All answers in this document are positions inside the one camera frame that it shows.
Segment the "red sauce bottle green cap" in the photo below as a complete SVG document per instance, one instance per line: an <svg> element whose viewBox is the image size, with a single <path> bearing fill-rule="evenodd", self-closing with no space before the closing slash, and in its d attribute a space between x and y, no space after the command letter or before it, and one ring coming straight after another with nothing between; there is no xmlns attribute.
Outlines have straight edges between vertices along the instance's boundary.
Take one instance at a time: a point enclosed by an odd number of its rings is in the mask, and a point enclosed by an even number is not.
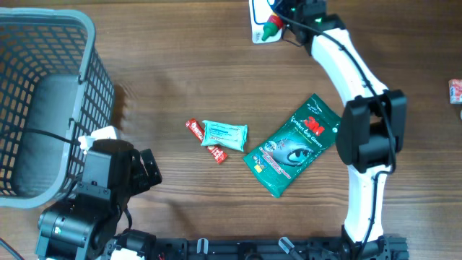
<svg viewBox="0 0 462 260"><path fill-rule="evenodd" d="M263 26L262 41L268 40L275 36L284 26L282 19L274 12L270 15L267 22Z"/></svg>

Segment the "red Nescafe coffee stick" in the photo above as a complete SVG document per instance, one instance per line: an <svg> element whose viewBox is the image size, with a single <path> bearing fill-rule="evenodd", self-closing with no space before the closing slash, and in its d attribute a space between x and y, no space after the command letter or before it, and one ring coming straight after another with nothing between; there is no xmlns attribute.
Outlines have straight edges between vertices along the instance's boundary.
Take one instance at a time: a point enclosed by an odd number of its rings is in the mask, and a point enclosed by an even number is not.
<svg viewBox="0 0 462 260"><path fill-rule="evenodd" d="M195 118L186 121L186 128L189 129L200 142L203 142L205 137L205 131ZM227 153L224 152L217 145L209 145L205 146L205 148L213 156L213 158L218 164L223 163L227 158Z"/></svg>

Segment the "mint green tissue pack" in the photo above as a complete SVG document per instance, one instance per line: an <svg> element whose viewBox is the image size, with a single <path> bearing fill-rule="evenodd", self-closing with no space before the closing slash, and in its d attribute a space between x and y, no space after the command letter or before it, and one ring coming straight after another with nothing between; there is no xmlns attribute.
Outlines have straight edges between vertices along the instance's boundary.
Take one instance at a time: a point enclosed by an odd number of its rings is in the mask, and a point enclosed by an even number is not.
<svg viewBox="0 0 462 260"><path fill-rule="evenodd" d="M203 120L204 139L201 146L221 145L232 150L244 151L248 126L235 126L227 123Z"/></svg>

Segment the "green 3M gloves package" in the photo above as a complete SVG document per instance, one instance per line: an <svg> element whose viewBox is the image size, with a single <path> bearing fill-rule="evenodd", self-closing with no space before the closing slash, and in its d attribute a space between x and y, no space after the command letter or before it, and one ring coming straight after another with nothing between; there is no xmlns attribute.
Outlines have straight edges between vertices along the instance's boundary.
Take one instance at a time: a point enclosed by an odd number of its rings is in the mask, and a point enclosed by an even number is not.
<svg viewBox="0 0 462 260"><path fill-rule="evenodd" d="M279 198L335 143L340 121L341 117L313 94L243 161L271 195Z"/></svg>

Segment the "orange white snack packet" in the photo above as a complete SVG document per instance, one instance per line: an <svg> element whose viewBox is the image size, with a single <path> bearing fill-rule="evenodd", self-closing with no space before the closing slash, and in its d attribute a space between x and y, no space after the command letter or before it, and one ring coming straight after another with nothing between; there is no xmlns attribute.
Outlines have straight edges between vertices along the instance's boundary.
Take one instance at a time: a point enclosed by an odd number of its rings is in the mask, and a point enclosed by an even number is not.
<svg viewBox="0 0 462 260"><path fill-rule="evenodd" d="M462 80L461 79L451 79L448 82L449 85L449 95L451 104L461 104L462 103Z"/></svg>

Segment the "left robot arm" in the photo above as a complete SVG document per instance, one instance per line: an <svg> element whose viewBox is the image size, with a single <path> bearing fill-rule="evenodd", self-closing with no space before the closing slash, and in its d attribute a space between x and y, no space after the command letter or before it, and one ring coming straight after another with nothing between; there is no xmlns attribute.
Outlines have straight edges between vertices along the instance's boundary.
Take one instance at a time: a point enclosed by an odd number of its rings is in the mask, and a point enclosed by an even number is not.
<svg viewBox="0 0 462 260"><path fill-rule="evenodd" d="M74 198L46 208L38 220L39 259L96 259L116 234L131 197L161 183L150 149L120 139L101 139L87 152Z"/></svg>

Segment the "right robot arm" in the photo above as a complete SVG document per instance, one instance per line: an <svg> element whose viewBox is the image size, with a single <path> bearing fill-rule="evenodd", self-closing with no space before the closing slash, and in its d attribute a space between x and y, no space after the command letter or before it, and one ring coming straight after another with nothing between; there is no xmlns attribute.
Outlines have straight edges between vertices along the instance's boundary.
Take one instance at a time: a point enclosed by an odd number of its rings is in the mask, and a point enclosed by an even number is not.
<svg viewBox="0 0 462 260"><path fill-rule="evenodd" d="M336 135L337 152L349 172L342 235L351 255L362 259L364 251L384 241L383 194L403 148L407 98L374 76L339 16L326 13L325 1L275 1L271 9L323 67L344 105Z"/></svg>

